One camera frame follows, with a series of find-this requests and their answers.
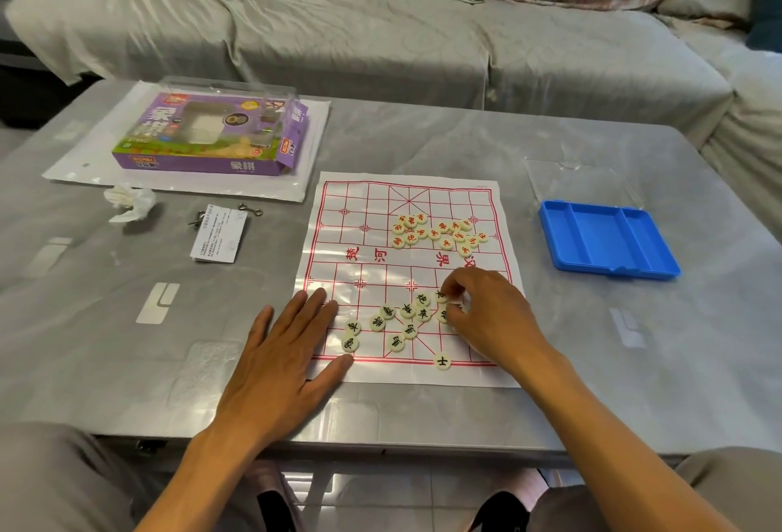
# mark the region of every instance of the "gray pants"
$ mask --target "gray pants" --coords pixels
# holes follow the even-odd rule
[[[707,501],[744,532],[782,522],[782,455],[748,448],[696,454],[677,468]],[[71,427],[21,423],[0,429],[0,518],[5,532],[130,532],[166,483],[131,467]],[[242,481],[218,524],[264,530],[258,504]],[[608,530],[584,487],[551,489],[528,530]]]

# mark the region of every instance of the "gray marble tabletop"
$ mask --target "gray marble tabletop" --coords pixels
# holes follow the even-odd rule
[[[0,423],[197,433],[257,310],[292,292],[319,172],[365,171],[497,180],[543,331],[657,452],[782,450],[782,248],[674,129],[334,100],[303,204],[256,201],[264,216],[251,218],[235,264],[196,264],[187,221],[225,197],[160,193],[149,221],[119,230],[102,189],[41,177],[131,85],[93,85],[0,163]],[[563,151],[630,184],[679,260],[679,280],[553,267],[525,158],[556,162]],[[180,284],[162,329],[135,321],[156,283]],[[292,441],[563,449],[522,390],[388,384],[342,386]]]

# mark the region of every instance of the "person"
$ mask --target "person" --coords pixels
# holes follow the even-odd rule
[[[595,398],[546,341],[511,283],[495,272],[464,268],[442,286],[449,298],[465,290],[470,312],[449,305],[448,322],[518,380],[586,482],[543,493],[526,518],[527,530],[752,532],[782,525],[780,455],[707,451],[674,471]],[[272,309],[261,310],[213,421],[191,440],[156,500],[136,472],[83,432],[40,423],[0,430],[2,528],[203,532],[232,510],[262,530],[243,474],[264,448],[318,410],[353,363],[343,355],[307,380],[313,350],[337,313],[335,301],[324,302],[322,289],[309,298],[298,292],[270,328]],[[150,496],[151,507],[139,499]]]

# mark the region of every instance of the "blue plastic tray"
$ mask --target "blue plastic tray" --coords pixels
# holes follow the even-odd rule
[[[646,211],[543,201],[540,221],[557,269],[663,280],[682,273]]]

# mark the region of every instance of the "purple box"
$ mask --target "purple box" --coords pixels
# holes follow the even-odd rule
[[[112,154],[132,170],[277,176],[296,167],[307,112],[295,97],[162,92]]]

